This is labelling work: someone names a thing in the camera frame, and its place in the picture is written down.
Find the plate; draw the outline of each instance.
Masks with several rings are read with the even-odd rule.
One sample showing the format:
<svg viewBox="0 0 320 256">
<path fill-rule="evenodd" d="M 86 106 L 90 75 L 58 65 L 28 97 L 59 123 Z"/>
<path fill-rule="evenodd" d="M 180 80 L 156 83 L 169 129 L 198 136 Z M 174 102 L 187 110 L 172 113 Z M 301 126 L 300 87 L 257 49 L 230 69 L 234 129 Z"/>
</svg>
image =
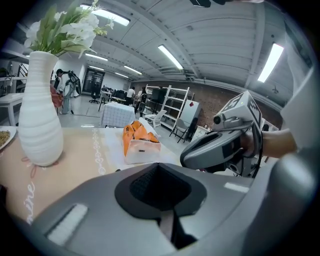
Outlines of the plate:
<svg viewBox="0 0 320 256">
<path fill-rule="evenodd" d="M 17 132 L 17 128 L 15 126 L 0 126 L 0 132 L 3 131 L 9 131 L 10 137 L 2 146 L 0 146 L 0 150 L 2 150 L 14 138 Z"/>
</svg>

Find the white vase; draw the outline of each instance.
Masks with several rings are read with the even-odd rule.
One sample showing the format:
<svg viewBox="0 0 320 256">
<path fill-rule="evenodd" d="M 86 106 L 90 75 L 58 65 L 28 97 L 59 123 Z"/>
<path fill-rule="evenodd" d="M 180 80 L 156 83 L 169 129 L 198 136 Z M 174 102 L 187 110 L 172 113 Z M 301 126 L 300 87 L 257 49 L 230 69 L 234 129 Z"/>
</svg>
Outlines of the white vase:
<svg viewBox="0 0 320 256">
<path fill-rule="evenodd" d="M 58 61 L 55 55 L 30 53 L 28 76 L 19 115 L 18 136 L 29 160 L 49 166 L 61 155 L 64 138 L 50 93 L 51 73 Z"/>
</svg>

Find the table covered with checkered cloth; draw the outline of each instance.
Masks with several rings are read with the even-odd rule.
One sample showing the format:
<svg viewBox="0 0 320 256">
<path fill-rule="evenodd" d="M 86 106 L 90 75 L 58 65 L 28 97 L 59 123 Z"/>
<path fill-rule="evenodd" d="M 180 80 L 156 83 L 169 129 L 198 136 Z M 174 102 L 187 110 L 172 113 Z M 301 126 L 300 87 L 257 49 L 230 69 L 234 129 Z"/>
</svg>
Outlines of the table covered with checkered cloth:
<svg viewBox="0 0 320 256">
<path fill-rule="evenodd" d="M 136 119 L 135 108 L 110 102 L 104 105 L 100 127 L 106 126 L 124 128 Z"/>
</svg>

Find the black door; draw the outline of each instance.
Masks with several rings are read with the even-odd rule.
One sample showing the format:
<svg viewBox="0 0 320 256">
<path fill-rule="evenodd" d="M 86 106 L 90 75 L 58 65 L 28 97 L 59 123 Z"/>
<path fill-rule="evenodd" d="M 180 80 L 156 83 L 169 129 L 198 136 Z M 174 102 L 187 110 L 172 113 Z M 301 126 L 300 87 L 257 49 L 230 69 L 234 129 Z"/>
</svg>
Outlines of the black door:
<svg viewBox="0 0 320 256">
<path fill-rule="evenodd" d="M 96 69 L 88 68 L 86 70 L 82 92 L 91 94 L 92 88 L 95 84 L 101 88 L 105 73 Z"/>
</svg>

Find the brick wall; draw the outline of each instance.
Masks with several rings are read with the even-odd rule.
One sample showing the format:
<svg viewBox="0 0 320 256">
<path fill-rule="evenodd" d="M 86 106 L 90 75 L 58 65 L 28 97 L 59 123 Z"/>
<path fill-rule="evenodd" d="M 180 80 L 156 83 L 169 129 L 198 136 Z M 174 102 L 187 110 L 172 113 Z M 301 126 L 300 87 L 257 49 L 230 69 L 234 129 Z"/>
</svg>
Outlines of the brick wall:
<svg viewBox="0 0 320 256">
<path fill-rule="evenodd" d="M 198 125 L 200 126 L 204 126 L 205 124 L 211 126 L 213 123 L 214 115 L 218 113 L 230 99 L 239 95 L 238 93 L 231 90 L 191 82 L 133 82 L 131 83 L 131 87 L 135 87 L 135 92 L 137 94 L 142 89 L 142 87 L 145 87 L 147 84 L 149 86 L 162 87 L 168 87 L 169 85 L 171 85 L 174 88 L 180 89 L 190 87 L 191 92 L 194 93 L 193 100 L 199 102 L 202 107 L 198 118 Z M 283 120 L 280 113 L 259 101 L 257 101 L 257 104 L 262 112 L 262 117 L 276 127 L 281 128 Z"/>
</svg>

